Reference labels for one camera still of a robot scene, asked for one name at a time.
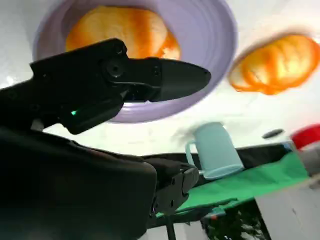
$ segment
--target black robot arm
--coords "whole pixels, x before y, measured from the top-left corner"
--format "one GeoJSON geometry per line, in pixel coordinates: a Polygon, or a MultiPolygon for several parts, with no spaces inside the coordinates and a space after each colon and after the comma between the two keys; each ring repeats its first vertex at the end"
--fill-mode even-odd
{"type": "Polygon", "coordinates": [[[134,240],[188,199],[193,166],[42,132],[61,123],[78,134],[125,102],[185,97],[210,80],[199,66],[126,51],[112,39],[53,56],[31,64],[31,80],[0,90],[0,239],[134,240]]]}

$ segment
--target mug handle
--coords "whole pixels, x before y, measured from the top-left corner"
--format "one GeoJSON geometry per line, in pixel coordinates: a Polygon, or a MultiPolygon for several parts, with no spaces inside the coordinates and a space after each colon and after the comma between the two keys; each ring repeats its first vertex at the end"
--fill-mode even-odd
{"type": "MultiPolygon", "coordinates": [[[[196,165],[195,165],[195,161],[194,161],[194,159],[192,158],[192,154],[191,154],[191,150],[190,150],[190,146],[191,146],[192,144],[196,144],[196,141],[195,141],[195,140],[189,141],[189,142],[185,145],[185,155],[186,155],[186,159],[188,160],[188,163],[189,163],[190,165],[196,166],[196,165]]],[[[203,175],[203,174],[204,174],[204,171],[199,170],[199,174],[200,174],[200,175],[203,175]]]]}

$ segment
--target white wall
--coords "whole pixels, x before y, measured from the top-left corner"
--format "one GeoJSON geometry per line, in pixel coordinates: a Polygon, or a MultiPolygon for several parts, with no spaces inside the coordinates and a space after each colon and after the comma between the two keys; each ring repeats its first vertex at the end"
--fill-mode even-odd
{"type": "Polygon", "coordinates": [[[320,189],[291,188],[256,201],[272,240],[320,239],[320,189]]]}

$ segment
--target lavender plate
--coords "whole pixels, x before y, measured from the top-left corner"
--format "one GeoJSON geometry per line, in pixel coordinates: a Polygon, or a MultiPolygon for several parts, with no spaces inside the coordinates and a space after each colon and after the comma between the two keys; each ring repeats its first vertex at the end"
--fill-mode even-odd
{"type": "Polygon", "coordinates": [[[41,22],[33,59],[63,53],[72,26],[99,5],[140,7],[159,14],[180,44],[181,60],[212,74],[210,83],[190,96],[156,103],[126,103],[112,122],[149,122],[179,113],[209,94],[229,70],[237,46],[237,30],[224,0],[63,0],[41,22]]]}

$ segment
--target bread roll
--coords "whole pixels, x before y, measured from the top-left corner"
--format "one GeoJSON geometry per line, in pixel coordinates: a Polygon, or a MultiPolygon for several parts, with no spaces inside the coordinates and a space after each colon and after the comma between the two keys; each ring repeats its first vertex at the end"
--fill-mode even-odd
{"type": "Polygon", "coordinates": [[[239,92],[280,93],[300,86],[317,68],[320,48],[311,38],[291,34],[251,52],[229,74],[239,92]]]}
{"type": "Polygon", "coordinates": [[[88,12],[67,36],[66,51],[112,38],[125,43],[129,58],[180,58],[179,44],[163,20],[149,10],[129,7],[99,6],[88,12]]]}

